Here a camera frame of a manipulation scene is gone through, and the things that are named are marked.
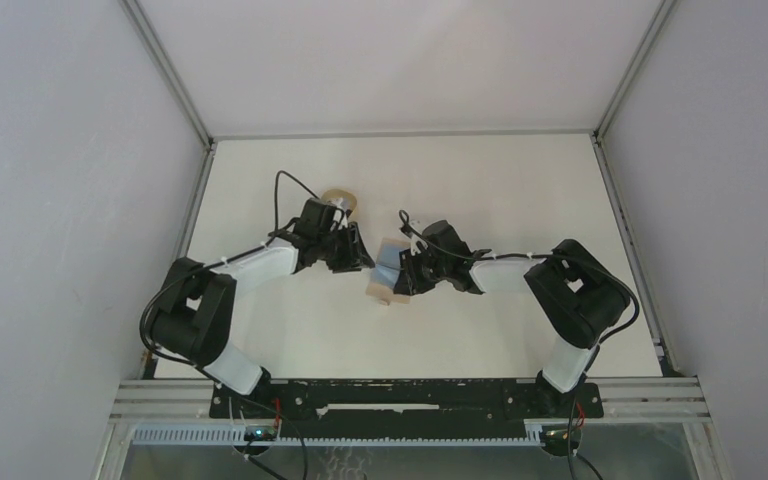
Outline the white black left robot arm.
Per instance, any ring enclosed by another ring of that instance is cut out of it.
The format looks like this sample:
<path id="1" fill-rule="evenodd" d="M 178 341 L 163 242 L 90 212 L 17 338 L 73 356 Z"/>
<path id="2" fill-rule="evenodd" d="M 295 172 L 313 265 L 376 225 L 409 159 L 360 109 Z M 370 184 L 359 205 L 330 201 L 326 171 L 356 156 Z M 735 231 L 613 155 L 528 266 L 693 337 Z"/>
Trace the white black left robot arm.
<path id="1" fill-rule="evenodd" d="M 212 264 L 175 260 L 141 316 L 145 347 L 232 390 L 234 404 L 246 415 L 265 414 L 273 401 L 269 373 L 231 339 L 235 302 L 318 262 L 333 273 L 373 268 L 359 226 L 350 218 L 355 207 L 347 196 L 310 198 L 298 216 L 250 250 Z"/>

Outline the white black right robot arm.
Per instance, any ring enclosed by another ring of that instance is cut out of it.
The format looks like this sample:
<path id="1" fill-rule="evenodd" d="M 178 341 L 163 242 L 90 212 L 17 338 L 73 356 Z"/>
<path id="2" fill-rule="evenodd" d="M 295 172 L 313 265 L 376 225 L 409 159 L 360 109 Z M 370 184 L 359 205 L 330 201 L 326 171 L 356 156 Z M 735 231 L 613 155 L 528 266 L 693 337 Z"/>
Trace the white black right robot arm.
<path id="1" fill-rule="evenodd" d="M 497 254 L 471 249 L 446 220 L 418 230 L 406 211 L 399 218 L 411 245 L 399 254 L 396 294 L 417 296 L 447 282 L 467 294 L 528 292 L 536 299 L 557 334 L 537 376 L 539 406 L 549 415 L 576 405 L 576 389 L 601 346 L 639 318 L 633 290 L 575 239 L 545 254 Z"/>

